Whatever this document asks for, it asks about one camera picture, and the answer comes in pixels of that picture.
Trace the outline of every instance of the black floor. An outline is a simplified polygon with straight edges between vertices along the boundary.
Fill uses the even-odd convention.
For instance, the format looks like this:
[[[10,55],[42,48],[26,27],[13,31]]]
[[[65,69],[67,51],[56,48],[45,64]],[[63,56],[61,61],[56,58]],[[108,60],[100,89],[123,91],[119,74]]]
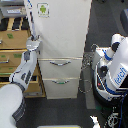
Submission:
[[[89,32],[86,39],[85,52],[91,51],[92,44],[100,47],[108,47],[111,37],[115,33],[126,36],[120,23],[120,12],[128,8],[128,1],[120,0],[92,0]],[[88,73],[82,71],[82,79],[86,80]],[[82,89],[86,88],[86,82],[80,81]],[[92,109],[88,107],[89,95],[79,91],[77,99],[47,100],[46,98],[26,99],[26,111],[17,123],[18,128],[36,128],[45,125],[79,125],[83,128],[92,128],[90,116],[95,115],[103,128],[105,119],[98,106]]]

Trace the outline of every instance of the cable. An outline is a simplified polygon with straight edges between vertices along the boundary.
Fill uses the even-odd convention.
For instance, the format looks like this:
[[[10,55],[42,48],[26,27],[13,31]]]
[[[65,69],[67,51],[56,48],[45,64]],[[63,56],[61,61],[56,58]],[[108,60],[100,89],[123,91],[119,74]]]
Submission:
[[[116,107],[113,107],[112,114],[108,117],[107,121],[105,122],[104,128],[106,128],[107,124],[110,128],[114,128],[114,126],[118,124],[118,113],[114,112],[115,108]]]
[[[123,97],[123,99],[121,101],[121,117],[120,117],[120,122],[119,122],[118,128],[120,128],[120,126],[121,126],[121,121],[122,121],[122,107],[123,107],[123,102],[124,102],[124,99],[125,99],[125,96],[127,95],[127,93],[128,93],[128,90],[125,92],[124,97]]]
[[[104,4],[107,0],[96,0],[98,1],[100,4]]]
[[[91,46],[91,50],[92,50],[92,52],[94,52],[93,49],[92,49],[93,46],[96,46],[97,48],[99,48],[99,46],[98,46],[97,44],[92,44],[92,46]]]
[[[89,80],[83,80],[83,81],[85,81],[85,82],[89,82],[90,85],[91,85],[91,87],[90,87],[89,90],[87,90],[87,91],[82,91],[81,88],[80,88],[80,86],[78,87],[80,92],[86,94],[86,93],[88,93],[88,92],[91,91],[91,89],[92,89],[92,83],[91,83]]]

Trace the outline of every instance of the white drawer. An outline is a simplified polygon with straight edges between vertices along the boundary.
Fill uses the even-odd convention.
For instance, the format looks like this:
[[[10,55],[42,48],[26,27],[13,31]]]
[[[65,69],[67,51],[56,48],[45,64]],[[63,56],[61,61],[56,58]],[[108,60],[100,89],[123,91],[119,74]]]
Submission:
[[[42,78],[76,78],[80,77],[81,59],[43,60],[39,59]]]
[[[47,99],[77,98],[79,79],[43,79]]]

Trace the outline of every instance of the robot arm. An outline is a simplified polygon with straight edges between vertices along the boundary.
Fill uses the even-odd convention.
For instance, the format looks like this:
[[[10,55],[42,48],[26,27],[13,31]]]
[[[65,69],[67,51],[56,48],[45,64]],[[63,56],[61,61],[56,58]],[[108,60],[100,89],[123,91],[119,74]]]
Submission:
[[[37,64],[39,43],[39,40],[28,38],[28,51],[22,53],[21,64],[9,78],[10,84],[0,88],[0,128],[16,128],[16,121],[24,114],[23,92],[27,90]]]

